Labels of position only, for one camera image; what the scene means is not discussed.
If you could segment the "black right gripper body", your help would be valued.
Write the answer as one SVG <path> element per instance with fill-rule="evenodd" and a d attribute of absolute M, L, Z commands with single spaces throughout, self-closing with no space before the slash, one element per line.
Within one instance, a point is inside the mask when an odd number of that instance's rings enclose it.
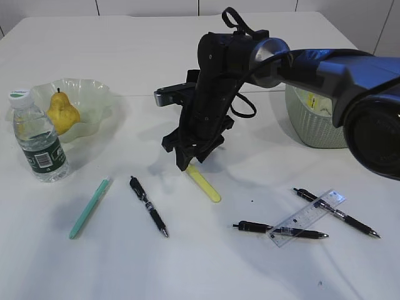
<path fill-rule="evenodd" d="M 229 130 L 233 127 L 234 120 L 230 116 L 225 116 L 222 122 L 222 128 L 217 131 L 216 138 L 211 139 L 211 143 L 208 144 L 208 140 L 205 138 L 198 137 L 195 133 L 189 129 L 181 129 L 177 127 L 172 133 L 166 135 L 162 139 L 162 147 L 169 153 L 176 148 L 194 148 L 196 150 L 196 156 L 205 151 L 215 140 L 223 140 L 222 133 L 225 130 Z"/>

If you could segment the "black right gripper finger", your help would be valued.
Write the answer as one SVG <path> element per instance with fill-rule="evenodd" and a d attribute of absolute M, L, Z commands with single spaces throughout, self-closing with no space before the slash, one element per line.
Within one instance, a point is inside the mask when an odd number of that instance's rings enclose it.
<path fill-rule="evenodd" d="M 203 163 L 206 158 L 217 148 L 219 147 L 224 141 L 223 140 L 215 140 L 205 151 L 199 153 L 196 156 L 196 159 Z"/>
<path fill-rule="evenodd" d="M 196 156 L 196 150 L 194 148 L 176 148 L 176 165 L 181 171 L 185 171 L 192 158 Z"/>

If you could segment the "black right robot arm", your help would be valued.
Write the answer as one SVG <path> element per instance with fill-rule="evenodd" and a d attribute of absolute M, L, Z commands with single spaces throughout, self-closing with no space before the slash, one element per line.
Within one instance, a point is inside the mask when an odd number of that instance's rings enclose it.
<path fill-rule="evenodd" d="M 204 161 L 233 126 L 228 116 L 243 84 L 273 88 L 284 83 L 328 98 L 332 124 L 342 128 L 352 155 L 366 169 L 399 179 L 399 59 L 355 49 L 289 49 L 260 32 L 205 34 L 199 67 L 186 82 L 155 92 L 159 106 L 182 107 L 178 127 L 162 139 L 185 170 Z"/>

